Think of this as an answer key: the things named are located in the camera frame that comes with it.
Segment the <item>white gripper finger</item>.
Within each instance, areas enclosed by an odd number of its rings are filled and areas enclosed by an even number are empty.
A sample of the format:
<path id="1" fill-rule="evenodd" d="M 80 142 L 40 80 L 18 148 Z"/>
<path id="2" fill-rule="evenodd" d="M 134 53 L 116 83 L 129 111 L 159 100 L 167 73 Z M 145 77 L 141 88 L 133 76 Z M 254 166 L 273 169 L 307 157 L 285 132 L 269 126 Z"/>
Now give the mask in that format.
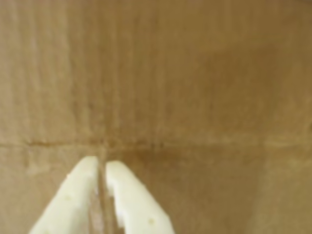
<path id="1" fill-rule="evenodd" d="M 98 158 L 82 158 L 29 231 L 31 234 L 89 234 L 90 208 L 98 192 Z"/>
<path id="2" fill-rule="evenodd" d="M 123 162 L 107 162 L 105 176 L 108 194 L 114 200 L 117 226 L 126 234 L 174 232 L 168 214 Z"/>

